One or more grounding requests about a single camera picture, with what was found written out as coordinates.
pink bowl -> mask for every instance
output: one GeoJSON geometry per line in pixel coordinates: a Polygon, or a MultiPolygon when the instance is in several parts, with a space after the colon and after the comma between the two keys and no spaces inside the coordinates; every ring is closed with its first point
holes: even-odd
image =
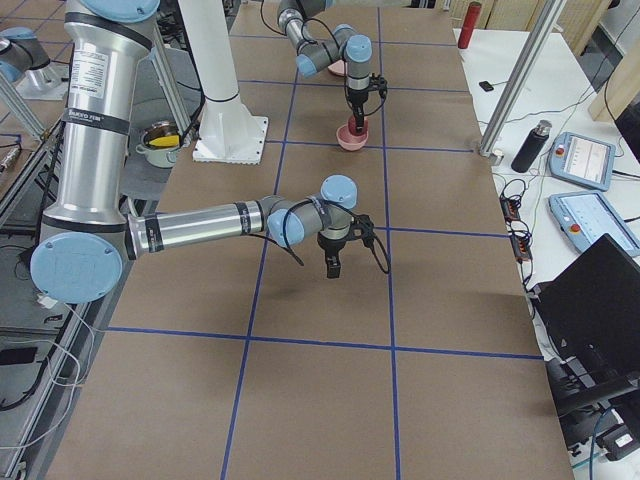
{"type": "Polygon", "coordinates": [[[355,152],[356,150],[360,150],[365,146],[367,140],[369,139],[369,132],[367,131],[363,135],[353,135],[349,131],[348,125],[342,125],[336,131],[336,138],[338,139],[338,143],[342,148],[349,152],[355,152]]]}
{"type": "Polygon", "coordinates": [[[346,68],[344,60],[338,60],[327,67],[330,73],[337,75],[338,77],[344,77],[346,75],[346,68]]]}

black water bottle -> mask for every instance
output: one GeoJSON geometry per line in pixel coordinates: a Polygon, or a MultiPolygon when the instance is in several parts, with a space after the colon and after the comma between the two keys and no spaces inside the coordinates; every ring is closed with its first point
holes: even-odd
{"type": "Polygon", "coordinates": [[[511,168],[518,173],[524,173],[529,170],[536,157],[540,155],[542,147],[549,140],[550,131],[551,122],[540,120],[538,126],[529,132],[522,147],[520,147],[513,162],[511,162],[511,168]]]}

metal pole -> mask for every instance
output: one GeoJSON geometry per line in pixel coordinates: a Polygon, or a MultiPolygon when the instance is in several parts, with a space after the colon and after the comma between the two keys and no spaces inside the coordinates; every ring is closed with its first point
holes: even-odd
{"type": "Polygon", "coordinates": [[[545,42],[553,30],[553,26],[558,20],[565,3],[567,3],[567,0],[547,0],[544,4],[540,16],[527,38],[527,42],[524,47],[522,47],[520,57],[518,57],[518,61],[511,72],[507,86],[484,132],[482,141],[478,147],[480,155],[488,157],[491,154],[498,135],[500,135],[502,127],[511,113],[511,109],[515,105],[516,100],[518,100],[520,91],[524,87],[524,83],[531,73],[540,52],[542,52],[545,42]]]}
{"type": "Polygon", "coordinates": [[[178,91],[178,84],[171,70],[167,53],[164,51],[164,41],[162,40],[158,25],[155,26],[153,31],[153,44],[155,48],[152,51],[151,63],[156,70],[160,86],[162,90],[164,90],[164,96],[167,98],[167,103],[169,104],[173,118],[176,120],[178,130],[180,130],[181,134],[185,134],[191,120],[180,96],[180,92],[178,91]]]}
{"type": "Polygon", "coordinates": [[[4,101],[11,113],[24,125],[29,134],[37,140],[43,140],[45,128],[36,114],[31,111],[20,94],[11,85],[4,75],[0,73],[0,99],[4,101]]]}

robotic arm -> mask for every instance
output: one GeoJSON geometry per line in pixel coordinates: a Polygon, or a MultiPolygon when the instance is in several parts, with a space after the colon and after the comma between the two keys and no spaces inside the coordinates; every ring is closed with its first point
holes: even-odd
{"type": "Polygon", "coordinates": [[[357,187],[344,176],[327,178],[320,193],[297,203],[268,196],[192,212],[128,218],[120,213],[119,177],[136,69],[152,47],[157,6],[158,0],[67,2],[65,29],[75,49],[62,117],[62,167],[57,200],[43,213],[40,244],[31,259],[34,283],[57,300],[89,302],[117,284],[125,259],[253,234],[267,226],[285,248],[318,233],[321,247],[331,244],[325,252],[334,265],[328,276],[335,278],[335,246],[365,242],[365,236],[372,244],[375,236],[373,225],[363,229],[362,217],[351,213],[357,187]],[[365,230],[366,235],[357,233],[365,230]]]}
{"type": "Polygon", "coordinates": [[[338,61],[346,64],[346,96],[353,113],[349,121],[352,135],[366,132],[364,104],[370,92],[378,92],[382,101],[387,96],[387,82],[371,73],[371,40],[353,27],[338,25],[330,41],[311,36],[307,23],[331,6],[332,0],[282,0],[278,7],[278,26],[296,49],[296,64],[304,77],[310,77],[338,61]]]}
{"type": "Polygon", "coordinates": [[[60,76],[51,68],[49,55],[31,30],[13,27],[1,31],[0,74],[13,83],[25,73],[41,92],[61,83],[60,76]]]}

black monitor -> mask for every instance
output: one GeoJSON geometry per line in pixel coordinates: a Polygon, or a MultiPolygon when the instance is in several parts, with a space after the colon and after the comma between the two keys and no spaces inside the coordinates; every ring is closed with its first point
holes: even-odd
{"type": "MultiPolygon", "coordinates": [[[[558,353],[575,356],[596,384],[640,371],[640,266],[609,235],[539,293],[558,353]]],[[[640,391],[608,399],[640,439],[640,391]]]]}

